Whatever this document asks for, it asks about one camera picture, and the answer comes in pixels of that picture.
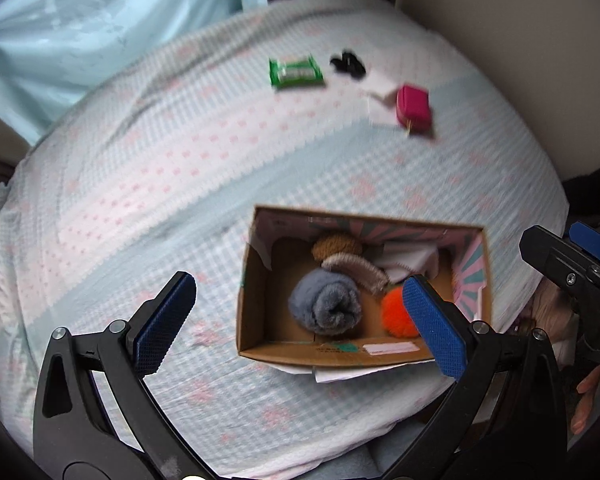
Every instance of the orange pom-pom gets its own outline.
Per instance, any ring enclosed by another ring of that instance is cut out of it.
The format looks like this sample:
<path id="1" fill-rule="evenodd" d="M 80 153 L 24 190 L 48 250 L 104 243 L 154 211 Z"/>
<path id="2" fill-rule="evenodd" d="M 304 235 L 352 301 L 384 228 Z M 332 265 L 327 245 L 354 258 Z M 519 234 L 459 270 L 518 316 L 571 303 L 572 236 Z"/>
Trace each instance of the orange pom-pom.
<path id="1" fill-rule="evenodd" d="M 390 290 L 382 298 L 382 326 L 394 337 L 417 337 L 418 329 L 402 302 L 400 286 Z"/>

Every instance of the white cloth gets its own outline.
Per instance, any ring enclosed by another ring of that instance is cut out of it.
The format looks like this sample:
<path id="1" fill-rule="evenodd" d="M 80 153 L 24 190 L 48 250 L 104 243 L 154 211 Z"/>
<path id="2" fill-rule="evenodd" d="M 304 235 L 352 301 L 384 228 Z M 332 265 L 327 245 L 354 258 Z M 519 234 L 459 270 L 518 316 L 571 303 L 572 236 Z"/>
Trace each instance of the white cloth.
<path id="1" fill-rule="evenodd" d="M 366 257 L 387 273 L 391 283 L 413 274 L 429 279 L 438 275 L 438 248 L 433 243 L 387 242 L 378 253 L 371 251 Z"/>

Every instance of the light blue curtain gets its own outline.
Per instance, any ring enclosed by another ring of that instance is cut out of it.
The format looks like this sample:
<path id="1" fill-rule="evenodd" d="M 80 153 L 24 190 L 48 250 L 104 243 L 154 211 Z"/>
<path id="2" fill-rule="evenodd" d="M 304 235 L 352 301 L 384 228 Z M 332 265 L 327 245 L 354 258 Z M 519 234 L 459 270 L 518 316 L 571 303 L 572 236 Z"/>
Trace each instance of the light blue curtain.
<path id="1" fill-rule="evenodd" d="M 0 118 L 34 144 L 153 47 L 267 0 L 0 0 Z"/>

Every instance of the brown fuzzy ball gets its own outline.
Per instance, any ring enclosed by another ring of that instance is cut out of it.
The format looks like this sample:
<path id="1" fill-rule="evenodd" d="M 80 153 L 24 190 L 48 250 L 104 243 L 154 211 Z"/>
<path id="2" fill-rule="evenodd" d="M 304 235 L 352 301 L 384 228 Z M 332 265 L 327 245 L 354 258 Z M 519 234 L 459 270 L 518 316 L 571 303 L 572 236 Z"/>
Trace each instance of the brown fuzzy ball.
<path id="1" fill-rule="evenodd" d="M 318 263 L 336 253 L 349 253 L 360 256 L 362 254 L 362 243 L 348 233 L 331 233 L 318 238 L 311 249 L 311 254 Z"/>

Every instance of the bedsheet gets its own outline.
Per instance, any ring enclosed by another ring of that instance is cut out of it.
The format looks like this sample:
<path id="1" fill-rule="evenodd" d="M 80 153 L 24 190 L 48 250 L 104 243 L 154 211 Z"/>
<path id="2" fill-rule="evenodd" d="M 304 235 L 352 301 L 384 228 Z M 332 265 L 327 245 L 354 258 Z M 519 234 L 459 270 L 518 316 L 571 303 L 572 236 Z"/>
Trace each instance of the bedsheet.
<path id="1" fill-rule="evenodd" d="M 345 47 L 430 89 L 432 139 L 370 123 L 358 83 L 328 65 Z M 274 92 L 267 58 L 308 53 L 328 84 Z M 548 157 L 502 95 L 382 0 L 282 0 L 184 36 L 89 94 L 0 186 L 0 419 L 21 446 L 51 331 L 128 318 L 176 270 L 196 277 L 198 300 L 146 383 L 221 475 L 292 478 L 449 385 L 433 363 L 317 384 L 237 357 L 255 203 L 485 225 L 498 330 L 540 279 L 518 254 L 522 231 L 561 232 L 567 213 Z"/>

